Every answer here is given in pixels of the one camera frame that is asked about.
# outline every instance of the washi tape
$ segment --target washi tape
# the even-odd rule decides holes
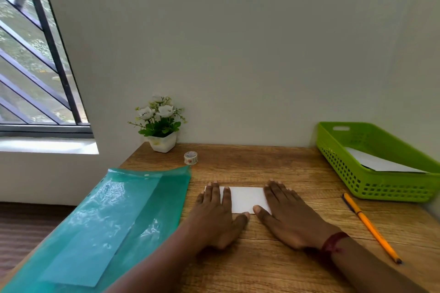
[[[197,153],[195,151],[186,152],[184,158],[187,165],[195,165],[198,161]]]

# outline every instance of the white flower pot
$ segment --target white flower pot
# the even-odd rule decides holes
[[[166,153],[170,151],[176,145],[177,133],[167,135],[165,138],[160,137],[147,137],[150,142],[151,148],[156,152]]]

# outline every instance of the white wall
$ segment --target white wall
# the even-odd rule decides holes
[[[440,161],[440,0],[412,0],[374,122]]]
[[[2,160],[0,200],[78,202],[139,145],[126,121],[154,92],[187,108],[182,142],[308,146],[318,121],[369,121],[409,4],[51,1],[100,154],[52,157],[62,181],[45,155]]]

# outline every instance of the sunlit window sill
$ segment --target sunlit window sill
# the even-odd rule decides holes
[[[99,154],[94,139],[0,137],[0,152]]]

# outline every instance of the white paper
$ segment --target white paper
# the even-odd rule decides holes
[[[271,213],[261,187],[229,187],[231,189],[232,213],[249,212],[254,214],[252,207],[260,205]],[[220,199],[223,201],[224,187],[220,187]]]
[[[392,161],[381,159],[358,150],[354,148],[345,148],[355,159],[363,166],[376,170],[378,172],[409,172],[409,173],[426,173],[423,170],[411,168],[399,163],[394,163]]]

